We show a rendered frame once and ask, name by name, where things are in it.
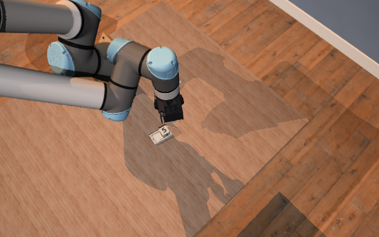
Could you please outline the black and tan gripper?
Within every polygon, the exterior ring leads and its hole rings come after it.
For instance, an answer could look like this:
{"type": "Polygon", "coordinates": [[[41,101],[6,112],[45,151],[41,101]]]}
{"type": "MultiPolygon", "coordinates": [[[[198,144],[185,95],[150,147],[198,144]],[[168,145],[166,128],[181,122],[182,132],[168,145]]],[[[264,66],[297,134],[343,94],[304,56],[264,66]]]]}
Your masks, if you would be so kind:
{"type": "Polygon", "coordinates": [[[163,100],[156,96],[156,99],[154,99],[154,107],[156,110],[159,111],[160,118],[164,119],[164,123],[166,125],[166,122],[171,122],[175,120],[181,120],[183,119],[183,110],[182,110],[182,104],[184,104],[184,100],[182,95],[180,95],[180,91],[176,97],[169,100],[163,100]],[[178,97],[177,97],[178,96],[178,97]],[[160,101],[161,100],[161,101],[160,101]],[[163,104],[163,102],[164,104],[163,104]],[[165,110],[164,110],[165,106],[165,110]],[[171,107],[175,106],[175,107],[171,107]]]}

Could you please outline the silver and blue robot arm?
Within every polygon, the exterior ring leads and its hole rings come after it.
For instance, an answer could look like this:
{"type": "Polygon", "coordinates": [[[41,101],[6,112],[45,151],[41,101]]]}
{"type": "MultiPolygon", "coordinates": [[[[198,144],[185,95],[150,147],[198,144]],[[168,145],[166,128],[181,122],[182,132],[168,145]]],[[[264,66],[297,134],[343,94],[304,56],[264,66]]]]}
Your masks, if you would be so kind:
{"type": "Polygon", "coordinates": [[[158,98],[178,95],[182,81],[172,49],[122,37],[94,44],[100,21],[100,7],[83,0],[0,0],[0,32],[58,35],[47,51],[54,73],[0,64],[0,96],[102,110],[119,122],[128,117],[140,76],[152,81],[158,98]]]}

